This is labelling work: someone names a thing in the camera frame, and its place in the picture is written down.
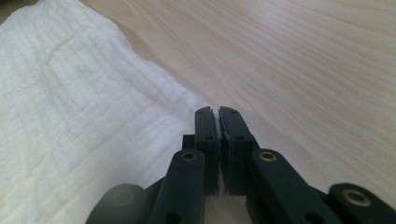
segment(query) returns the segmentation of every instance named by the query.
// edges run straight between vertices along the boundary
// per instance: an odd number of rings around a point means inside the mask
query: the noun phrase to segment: brass insert
[[[185,152],[181,155],[181,159],[183,161],[195,161],[197,159],[197,155],[193,152]]]
[[[371,200],[366,195],[355,189],[344,189],[343,196],[350,203],[360,207],[368,207],[371,205]]]
[[[262,152],[260,153],[260,158],[264,161],[276,161],[276,154],[272,152]]]

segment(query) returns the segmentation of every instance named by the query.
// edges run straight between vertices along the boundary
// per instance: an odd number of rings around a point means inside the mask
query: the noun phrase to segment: white towel
[[[0,223],[84,223],[111,187],[163,177],[205,106],[77,0],[0,26]]]

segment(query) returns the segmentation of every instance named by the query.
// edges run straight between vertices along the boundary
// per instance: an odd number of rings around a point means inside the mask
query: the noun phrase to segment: wood grain
[[[395,2],[83,2],[142,57],[239,109],[312,186],[351,182],[396,207]]]

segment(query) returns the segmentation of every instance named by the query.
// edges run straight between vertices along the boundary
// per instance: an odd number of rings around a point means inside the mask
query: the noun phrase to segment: wooden table
[[[394,2],[82,2],[143,58],[211,104],[238,109],[260,145],[310,185],[354,183],[396,207]],[[205,223],[248,223],[243,203],[207,200]]]

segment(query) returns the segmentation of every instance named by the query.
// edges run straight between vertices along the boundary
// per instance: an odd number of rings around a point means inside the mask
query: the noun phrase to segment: light wood surface
[[[354,183],[396,207],[394,1],[82,2],[142,57],[238,109],[308,184]],[[208,199],[205,223],[248,223],[244,209],[221,194]]]

